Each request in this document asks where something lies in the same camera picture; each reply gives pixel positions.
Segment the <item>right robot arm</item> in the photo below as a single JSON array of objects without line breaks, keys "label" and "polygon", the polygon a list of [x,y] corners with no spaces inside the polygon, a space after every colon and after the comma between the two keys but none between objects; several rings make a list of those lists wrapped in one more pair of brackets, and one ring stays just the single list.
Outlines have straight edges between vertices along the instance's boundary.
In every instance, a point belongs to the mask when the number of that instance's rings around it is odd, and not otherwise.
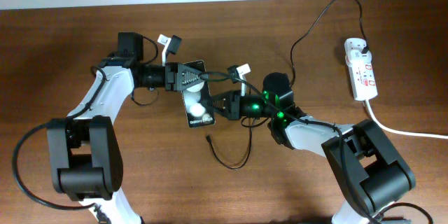
[{"label": "right robot arm", "polygon": [[384,214],[403,206],[400,198],[415,187],[414,173],[377,123],[338,125],[313,118],[295,105],[287,74],[268,74],[261,90],[236,74],[209,71],[200,78],[231,80],[251,90],[207,98],[203,105],[208,109],[228,120],[267,118],[279,145],[327,159],[345,198],[332,223],[382,223]]}]

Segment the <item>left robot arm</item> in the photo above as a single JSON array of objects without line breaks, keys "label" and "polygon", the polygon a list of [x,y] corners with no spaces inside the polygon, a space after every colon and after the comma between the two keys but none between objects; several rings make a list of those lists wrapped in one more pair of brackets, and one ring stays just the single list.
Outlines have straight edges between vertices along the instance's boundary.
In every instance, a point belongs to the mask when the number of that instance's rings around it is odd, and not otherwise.
[{"label": "left robot arm", "polygon": [[123,159],[113,129],[125,99],[137,88],[181,92],[202,82],[187,64],[144,61],[144,36],[120,32],[118,48],[96,67],[82,102],[47,127],[52,184],[100,223],[142,223],[121,188]]}]

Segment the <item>black Samsung Galaxy smartphone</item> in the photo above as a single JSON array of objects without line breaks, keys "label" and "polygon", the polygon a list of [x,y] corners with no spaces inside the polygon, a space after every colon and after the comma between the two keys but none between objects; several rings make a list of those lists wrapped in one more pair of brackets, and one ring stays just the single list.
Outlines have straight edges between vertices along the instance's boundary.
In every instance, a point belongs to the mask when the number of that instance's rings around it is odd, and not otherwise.
[{"label": "black Samsung Galaxy smartphone", "polygon": [[210,97],[209,84],[204,82],[200,91],[182,91],[185,114],[189,128],[204,127],[215,123],[214,112],[201,105],[204,98]]}]

